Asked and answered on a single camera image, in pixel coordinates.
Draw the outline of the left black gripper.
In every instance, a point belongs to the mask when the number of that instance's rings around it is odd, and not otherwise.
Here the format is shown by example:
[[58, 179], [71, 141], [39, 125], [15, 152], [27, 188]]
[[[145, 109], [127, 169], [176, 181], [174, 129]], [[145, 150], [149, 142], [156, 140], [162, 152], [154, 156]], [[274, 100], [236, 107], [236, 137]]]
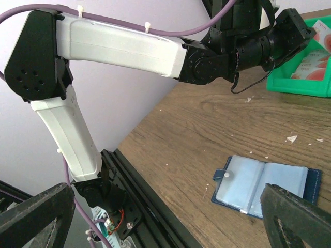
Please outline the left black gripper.
[[263, 58], [263, 70], [282, 66], [306, 48], [316, 35], [294, 8], [283, 10], [276, 18], [276, 25], [263, 38], [267, 41]]

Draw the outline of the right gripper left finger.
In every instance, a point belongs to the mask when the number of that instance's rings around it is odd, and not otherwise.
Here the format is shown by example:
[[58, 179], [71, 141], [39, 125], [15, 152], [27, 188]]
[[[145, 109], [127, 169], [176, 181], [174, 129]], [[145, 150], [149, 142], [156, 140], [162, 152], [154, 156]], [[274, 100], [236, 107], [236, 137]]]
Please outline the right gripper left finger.
[[59, 183], [1, 213], [1, 247], [64, 247], [74, 211], [73, 189]]

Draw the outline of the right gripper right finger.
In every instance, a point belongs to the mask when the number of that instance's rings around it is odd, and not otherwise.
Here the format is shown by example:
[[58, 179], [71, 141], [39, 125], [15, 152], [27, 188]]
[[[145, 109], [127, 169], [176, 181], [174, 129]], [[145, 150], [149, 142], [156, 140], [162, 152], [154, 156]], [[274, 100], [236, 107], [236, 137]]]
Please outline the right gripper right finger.
[[271, 247], [330, 247], [330, 213], [276, 184], [260, 200]]

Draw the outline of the blue leather card holder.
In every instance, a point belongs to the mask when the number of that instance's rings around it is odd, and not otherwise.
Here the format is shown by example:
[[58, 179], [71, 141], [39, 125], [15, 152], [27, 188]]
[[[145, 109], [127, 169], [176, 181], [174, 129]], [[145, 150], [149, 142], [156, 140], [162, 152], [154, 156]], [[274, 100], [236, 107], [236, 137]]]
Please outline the blue leather card holder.
[[262, 219], [260, 197], [266, 184], [275, 184], [316, 205], [322, 171], [304, 166], [259, 161], [233, 155], [213, 175], [211, 202]]

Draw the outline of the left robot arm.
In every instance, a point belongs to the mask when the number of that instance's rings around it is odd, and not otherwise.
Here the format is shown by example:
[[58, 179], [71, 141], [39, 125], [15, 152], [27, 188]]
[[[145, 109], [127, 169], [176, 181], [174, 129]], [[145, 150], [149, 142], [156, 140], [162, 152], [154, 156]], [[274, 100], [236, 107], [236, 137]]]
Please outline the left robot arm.
[[274, 1], [213, 1], [209, 22], [168, 32], [87, 13], [82, 6], [23, 5], [1, 20], [28, 17], [1, 78], [41, 117], [62, 152], [75, 186], [90, 207], [123, 212], [126, 192], [116, 186], [76, 101], [72, 60], [152, 72], [206, 85], [260, 66], [267, 73], [306, 48], [316, 32], [293, 8]]

